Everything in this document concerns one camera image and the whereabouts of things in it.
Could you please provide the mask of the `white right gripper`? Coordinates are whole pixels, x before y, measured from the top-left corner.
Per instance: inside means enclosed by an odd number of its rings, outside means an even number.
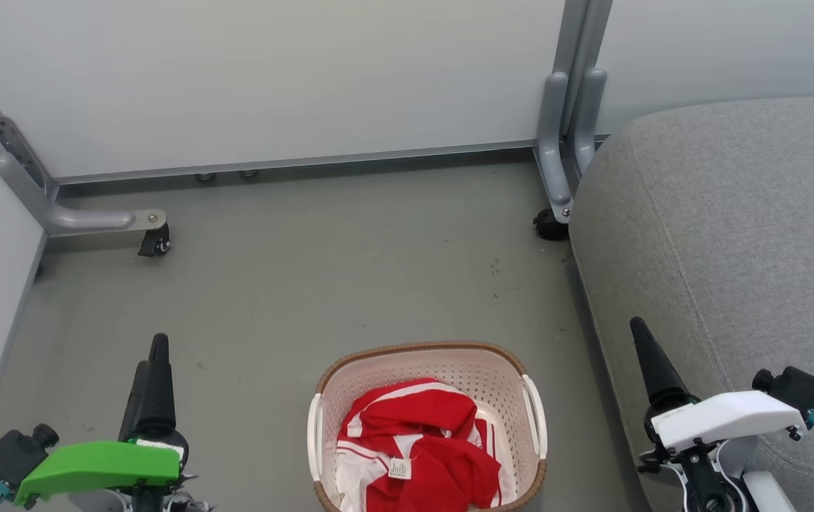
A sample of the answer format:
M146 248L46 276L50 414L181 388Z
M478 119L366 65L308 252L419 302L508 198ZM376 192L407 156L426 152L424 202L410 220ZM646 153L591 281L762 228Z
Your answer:
M787 431L801 439L806 434L796 408L761 391L720 393L697 402L645 321L633 317L630 330L648 395L645 421L660 448L658 454L645 454L640 473L658 473L685 450L708 447L722 472L741 474L761 435Z

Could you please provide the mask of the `black caster wheel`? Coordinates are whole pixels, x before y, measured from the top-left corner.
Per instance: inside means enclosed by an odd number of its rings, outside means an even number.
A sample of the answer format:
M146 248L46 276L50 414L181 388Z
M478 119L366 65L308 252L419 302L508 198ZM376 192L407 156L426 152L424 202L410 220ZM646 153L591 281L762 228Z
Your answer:
M170 247L171 236L169 224L165 223L157 229L147 230L144 233L137 255L144 258L156 258L167 254Z
M547 242L562 242L569 239L569 224L560 223L552 208L544 208L532 220L538 238Z

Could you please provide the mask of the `grey double partition leg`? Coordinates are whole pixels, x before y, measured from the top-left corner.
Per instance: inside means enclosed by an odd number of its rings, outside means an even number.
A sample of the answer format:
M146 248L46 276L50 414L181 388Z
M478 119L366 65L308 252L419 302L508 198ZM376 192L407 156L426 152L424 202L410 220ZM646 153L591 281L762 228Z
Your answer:
M598 149L608 73L596 65L614 0L564 0L553 70L546 78L534 155L549 206L569 224L583 173Z

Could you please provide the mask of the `grey single partition leg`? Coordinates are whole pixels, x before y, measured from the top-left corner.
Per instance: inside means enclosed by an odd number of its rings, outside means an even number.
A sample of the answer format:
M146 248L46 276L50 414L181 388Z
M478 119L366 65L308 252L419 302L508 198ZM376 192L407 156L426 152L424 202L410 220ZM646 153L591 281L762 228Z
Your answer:
M46 171L22 130L1 113L1 108L0 175L52 238L138 231L157 243L169 242L166 211L75 210L58 204L58 182Z

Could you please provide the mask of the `cream plastic laundry basket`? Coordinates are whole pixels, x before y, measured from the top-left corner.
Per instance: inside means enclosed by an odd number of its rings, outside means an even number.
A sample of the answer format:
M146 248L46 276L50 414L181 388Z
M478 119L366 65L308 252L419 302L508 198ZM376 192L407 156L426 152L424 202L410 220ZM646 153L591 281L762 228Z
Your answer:
M349 354L320 378L307 415L307 459L325 512L339 510L336 439L353 402L377 387L430 377L475 400L511 457L518 499L472 512L517 512L546 479L548 430L537 386L523 363L500 346L475 341L431 341Z

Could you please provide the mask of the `red and white garment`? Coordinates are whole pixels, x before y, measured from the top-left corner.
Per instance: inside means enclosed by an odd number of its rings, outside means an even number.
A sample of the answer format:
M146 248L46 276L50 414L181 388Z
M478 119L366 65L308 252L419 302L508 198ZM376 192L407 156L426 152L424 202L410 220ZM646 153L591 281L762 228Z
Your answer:
M359 396L336 439L341 512L472 512L518 499L511 457L475 400L425 377Z

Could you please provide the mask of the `grey fabric sofa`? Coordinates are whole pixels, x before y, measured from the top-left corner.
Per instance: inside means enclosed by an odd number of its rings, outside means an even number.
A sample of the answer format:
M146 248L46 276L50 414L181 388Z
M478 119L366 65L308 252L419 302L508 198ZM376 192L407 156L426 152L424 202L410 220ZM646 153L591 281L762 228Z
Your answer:
M570 236L632 458L651 448L635 316L697 398L814 375L814 97L629 121L583 173Z

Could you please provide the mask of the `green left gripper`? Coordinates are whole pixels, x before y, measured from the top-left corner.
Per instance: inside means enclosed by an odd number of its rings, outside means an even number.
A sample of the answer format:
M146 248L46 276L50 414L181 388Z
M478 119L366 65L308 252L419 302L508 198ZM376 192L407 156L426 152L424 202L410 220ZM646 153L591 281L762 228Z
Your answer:
M138 427L144 406L144 425ZM39 500L85 491L124 491L133 508L162 508L179 489L189 445L176 428L169 337L154 335L148 360L137 364L120 427L120 439L69 444L56 449L14 493L20 508ZM139 433L163 439L133 437Z

